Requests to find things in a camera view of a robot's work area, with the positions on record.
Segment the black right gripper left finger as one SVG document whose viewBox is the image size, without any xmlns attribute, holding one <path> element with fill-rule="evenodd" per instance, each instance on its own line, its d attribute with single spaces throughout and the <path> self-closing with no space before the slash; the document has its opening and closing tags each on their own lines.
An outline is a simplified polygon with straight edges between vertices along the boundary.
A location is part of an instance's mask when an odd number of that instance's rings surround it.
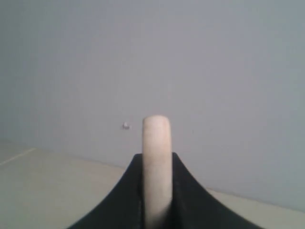
<svg viewBox="0 0 305 229">
<path fill-rule="evenodd" d="M 143 229 L 142 155 L 135 154 L 109 194 L 71 229 Z"/>
</svg>

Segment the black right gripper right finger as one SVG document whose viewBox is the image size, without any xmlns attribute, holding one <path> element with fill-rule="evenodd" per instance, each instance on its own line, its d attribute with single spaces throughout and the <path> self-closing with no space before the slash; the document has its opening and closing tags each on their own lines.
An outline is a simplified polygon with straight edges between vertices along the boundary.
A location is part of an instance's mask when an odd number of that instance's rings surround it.
<svg viewBox="0 0 305 229">
<path fill-rule="evenodd" d="M 213 197 L 173 153 L 173 229 L 257 229 Z"/>
</svg>

